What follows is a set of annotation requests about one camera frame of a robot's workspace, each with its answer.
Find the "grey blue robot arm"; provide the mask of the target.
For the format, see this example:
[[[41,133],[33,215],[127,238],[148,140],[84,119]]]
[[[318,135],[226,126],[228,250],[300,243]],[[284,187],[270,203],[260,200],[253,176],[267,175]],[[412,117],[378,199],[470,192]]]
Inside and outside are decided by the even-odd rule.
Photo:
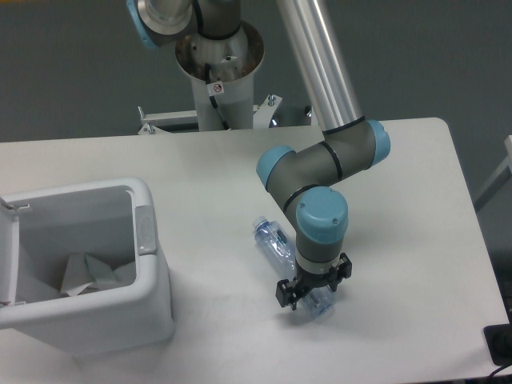
[[[175,45],[193,88],[198,128],[255,128],[254,73],[264,47],[259,32],[241,16],[238,1],[129,1],[142,43]],[[390,152],[380,122],[361,111],[333,34],[324,1],[280,1],[282,17],[323,139],[304,150],[276,146],[256,171],[296,233],[294,276],[277,284],[281,306],[295,307],[313,289],[351,275],[342,252],[348,207],[334,185],[379,164]]]

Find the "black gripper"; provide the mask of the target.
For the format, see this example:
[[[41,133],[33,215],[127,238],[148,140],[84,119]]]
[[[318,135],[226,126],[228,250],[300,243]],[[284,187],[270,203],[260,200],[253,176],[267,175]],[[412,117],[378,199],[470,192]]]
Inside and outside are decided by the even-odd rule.
[[[331,266],[324,274],[313,274],[300,265],[296,267],[296,272],[293,280],[283,279],[277,282],[275,296],[281,308],[289,306],[296,310],[298,301],[312,289],[328,286],[332,292],[336,292],[338,285],[351,277],[352,261],[346,253],[341,253],[338,264]]]

